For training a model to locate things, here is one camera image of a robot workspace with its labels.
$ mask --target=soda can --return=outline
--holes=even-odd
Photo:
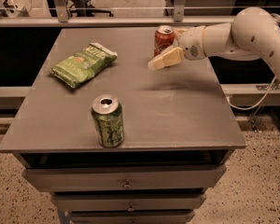
[[[91,107],[95,129],[103,147],[117,147],[123,142],[122,107],[112,94],[95,98]]]
[[[171,26],[160,26],[155,33],[154,56],[160,55],[162,51],[173,45],[174,40],[174,29]]]

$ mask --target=red can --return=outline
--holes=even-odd
[[[154,56],[160,55],[162,51],[174,43],[174,40],[174,29],[171,26],[160,26],[155,33]]]

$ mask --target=can lid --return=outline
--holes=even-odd
[[[107,115],[119,107],[119,99],[112,94],[102,94],[92,102],[93,110],[101,115]]]
[[[174,29],[171,26],[163,25],[158,28],[158,32],[161,34],[171,34],[173,31]]]

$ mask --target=green can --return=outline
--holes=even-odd
[[[112,94],[95,98],[91,107],[95,129],[103,147],[117,147],[123,142],[122,107]]]

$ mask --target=robotic arm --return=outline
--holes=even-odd
[[[184,57],[191,61],[212,56],[238,61],[261,58],[280,81],[280,28],[261,8],[242,10],[233,23],[189,28],[177,36],[177,44],[152,60],[148,68],[174,65]]]

